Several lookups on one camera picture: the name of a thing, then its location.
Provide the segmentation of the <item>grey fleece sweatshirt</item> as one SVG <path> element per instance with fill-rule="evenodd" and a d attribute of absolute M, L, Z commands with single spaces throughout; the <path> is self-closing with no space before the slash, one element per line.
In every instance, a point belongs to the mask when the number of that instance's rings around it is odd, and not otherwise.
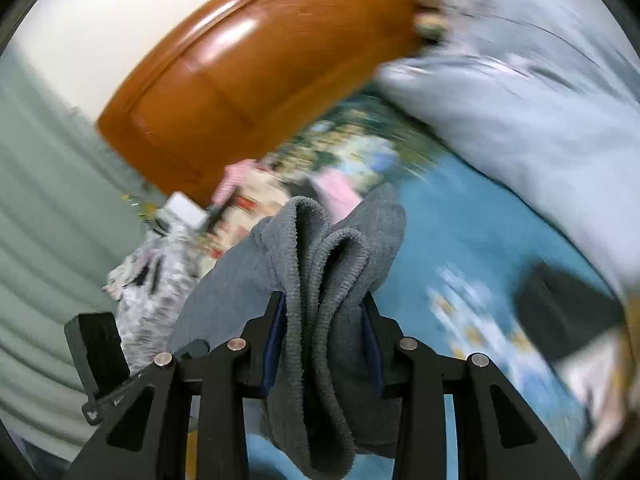
<path fill-rule="evenodd" d="M 176 351 L 236 336 L 282 292 L 286 331 L 262 431 L 311 479 L 341 479 L 363 452 L 393 456 L 400 405 L 372 385 L 361 304 L 390 273 L 404 240 L 395 189 L 370 192 L 342 221 L 297 196 L 262 219 L 195 287 L 172 330 Z"/>

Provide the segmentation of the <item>grey patterned fabric pile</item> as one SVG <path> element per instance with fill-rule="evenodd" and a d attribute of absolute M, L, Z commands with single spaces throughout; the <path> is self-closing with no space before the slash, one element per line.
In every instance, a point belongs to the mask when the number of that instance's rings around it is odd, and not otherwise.
<path fill-rule="evenodd" d="M 193 232 L 175 224 L 167 234 L 149 233 L 108 274 L 103 287 L 116 302 L 120 346 L 131 373 L 152 363 L 167 341 L 186 298 L 198 284 L 198 246 Z"/>

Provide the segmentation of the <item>beige printed sweatshirt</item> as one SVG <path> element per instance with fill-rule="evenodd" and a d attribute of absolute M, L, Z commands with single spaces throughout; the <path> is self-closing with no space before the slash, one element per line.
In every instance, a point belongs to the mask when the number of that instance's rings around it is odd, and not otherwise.
<path fill-rule="evenodd" d="M 622 431 L 639 405 L 638 364 L 627 331 L 611 328 L 590 344 L 584 357 L 592 427 L 585 451 L 596 456 Z"/>

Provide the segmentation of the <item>dark grey white garment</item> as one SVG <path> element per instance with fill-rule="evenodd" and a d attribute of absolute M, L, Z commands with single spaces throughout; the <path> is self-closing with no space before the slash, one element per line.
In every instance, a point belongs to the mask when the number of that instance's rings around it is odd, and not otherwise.
<path fill-rule="evenodd" d="M 620 303 L 538 262 L 518 285 L 514 304 L 526 337 L 591 415 L 600 415 L 625 359 Z"/>

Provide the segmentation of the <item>green curtain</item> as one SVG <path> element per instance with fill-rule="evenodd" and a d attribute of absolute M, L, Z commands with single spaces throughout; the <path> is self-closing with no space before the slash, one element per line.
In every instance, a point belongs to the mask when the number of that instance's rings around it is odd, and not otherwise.
<path fill-rule="evenodd" d="M 63 327 L 112 310 L 107 274 L 136 248 L 139 176 L 14 49 L 1 57 L 1 418 L 72 460 L 91 437 Z"/>

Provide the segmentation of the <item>white box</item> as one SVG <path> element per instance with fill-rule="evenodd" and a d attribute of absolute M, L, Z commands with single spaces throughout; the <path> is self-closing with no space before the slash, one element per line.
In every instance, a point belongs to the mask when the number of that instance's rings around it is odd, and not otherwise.
<path fill-rule="evenodd" d="M 183 192 L 173 192 L 162 207 L 165 216 L 180 222 L 193 231 L 199 231 L 205 224 L 208 211 L 194 203 Z"/>

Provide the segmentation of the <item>teal floral bed blanket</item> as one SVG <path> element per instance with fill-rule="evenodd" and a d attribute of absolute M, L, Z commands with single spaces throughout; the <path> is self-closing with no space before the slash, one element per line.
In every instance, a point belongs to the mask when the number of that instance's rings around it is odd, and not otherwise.
<path fill-rule="evenodd" d="M 360 194 L 388 182 L 407 227 L 378 310 L 445 356 L 481 351 L 498 365 L 550 430 L 578 474 L 593 475 L 585 443 L 587 403 L 570 391 L 523 332 L 514 299 L 544 263 L 622 309 L 588 261 L 553 226 L 501 185 L 450 153 L 426 125 L 371 92 L 338 103 L 272 148 L 266 163 L 288 183 L 334 168 Z"/>

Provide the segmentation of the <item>beige floral folded garment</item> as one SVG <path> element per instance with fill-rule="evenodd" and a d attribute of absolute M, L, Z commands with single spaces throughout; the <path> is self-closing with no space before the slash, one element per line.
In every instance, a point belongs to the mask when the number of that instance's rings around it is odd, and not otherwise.
<path fill-rule="evenodd" d="M 214 223 L 213 231 L 201 237 L 202 252 L 217 260 L 246 237 L 260 220 L 277 214 L 289 199 L 290 194 L 280 179 L 269 172 L 252 170 Z"/>

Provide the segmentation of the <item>pink folded garment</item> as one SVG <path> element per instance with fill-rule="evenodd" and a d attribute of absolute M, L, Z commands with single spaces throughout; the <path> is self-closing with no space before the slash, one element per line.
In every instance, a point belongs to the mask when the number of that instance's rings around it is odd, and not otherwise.
<path fill-rule="evenodd" d="M 255 159 L 243 159 L 225 166 L 224 177 L 212 196 L 212 205 L 221 208 L 228 203 L 232 194 L 239 191 L 241 185 L 247 183 L 248 177 L 255 171 L 268 174 L 269 177 L 276 175 Z M 347 177 L 334 168 L 312 174 L 311 178 L 306 178 L 300 183 L 288 182 L 286 188 L 292 196 L 307 196 L 318 200 L 326 207 L 333 223 L 346 218 L 362 201 Z"/>

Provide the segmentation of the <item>orange wooden headboard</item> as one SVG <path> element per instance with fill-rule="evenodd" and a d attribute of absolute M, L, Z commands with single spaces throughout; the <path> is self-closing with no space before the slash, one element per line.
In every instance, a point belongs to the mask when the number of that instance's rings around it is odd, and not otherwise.
<path fill-rule="evenodd" d="M 207 204 L 258 158 L 416 50 L 411 0 L 209 0 L 168 34 L 98 127 L 164 193 Z"/>

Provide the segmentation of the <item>light blue floral quilt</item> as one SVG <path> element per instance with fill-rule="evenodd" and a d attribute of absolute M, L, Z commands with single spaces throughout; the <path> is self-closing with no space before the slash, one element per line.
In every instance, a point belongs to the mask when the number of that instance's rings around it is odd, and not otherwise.
<path fill-rule="evenodd" d="M 639 64 L 567 0 L 442 0 L 384 96 L 510 188 L 622 296 L 639 289 Z"/>

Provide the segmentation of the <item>pink pillow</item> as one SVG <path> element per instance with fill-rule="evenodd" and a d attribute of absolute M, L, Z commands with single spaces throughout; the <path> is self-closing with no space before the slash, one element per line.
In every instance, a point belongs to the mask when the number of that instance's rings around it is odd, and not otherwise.
<path fill-rule="evenodd" d="M 436 42 L 446 32 L 447 20 L 442 0 L 412 0 L 416 5 L 413 27 L 427 42 Z"/>

